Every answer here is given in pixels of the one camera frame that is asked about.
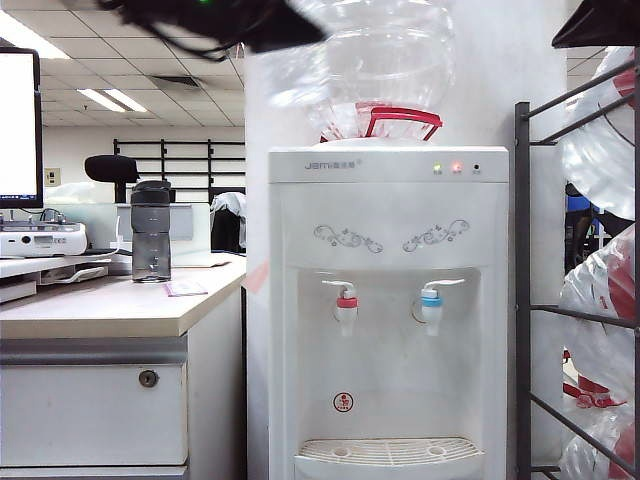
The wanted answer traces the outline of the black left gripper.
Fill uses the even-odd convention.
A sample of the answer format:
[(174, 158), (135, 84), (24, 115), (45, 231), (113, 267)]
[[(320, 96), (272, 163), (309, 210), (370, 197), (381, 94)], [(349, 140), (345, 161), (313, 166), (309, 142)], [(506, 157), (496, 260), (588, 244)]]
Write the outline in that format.
[(245, 43), (255, 53), (314, 44), (326, 33), (285, 1), (213, 1), (209, 36), (221, 44)]

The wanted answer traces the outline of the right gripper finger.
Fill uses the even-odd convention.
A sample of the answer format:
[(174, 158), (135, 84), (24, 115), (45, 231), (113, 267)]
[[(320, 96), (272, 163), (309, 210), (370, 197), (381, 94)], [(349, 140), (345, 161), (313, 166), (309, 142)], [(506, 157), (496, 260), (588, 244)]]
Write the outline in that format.
[(561, 27), (554, 48), (638, 46), (638, 0), (584, 0)]

